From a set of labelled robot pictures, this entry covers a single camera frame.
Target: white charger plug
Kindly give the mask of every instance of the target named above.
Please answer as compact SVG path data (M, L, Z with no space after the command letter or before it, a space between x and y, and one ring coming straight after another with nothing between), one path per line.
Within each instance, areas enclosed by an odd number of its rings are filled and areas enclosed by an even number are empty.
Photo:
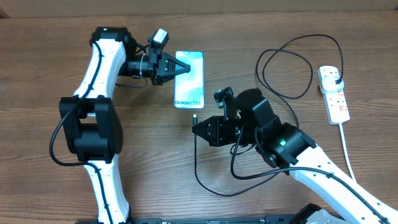
M336 80L340 78L338 69L333 66L322 66L318 69L319 87L325 102L326 115L329 124L338 124L343 144L344 156L351 178L356 182L354 172L349 163L346 141L343 131L343 123L350 119L346 98L344 95L344 81L339 84Z

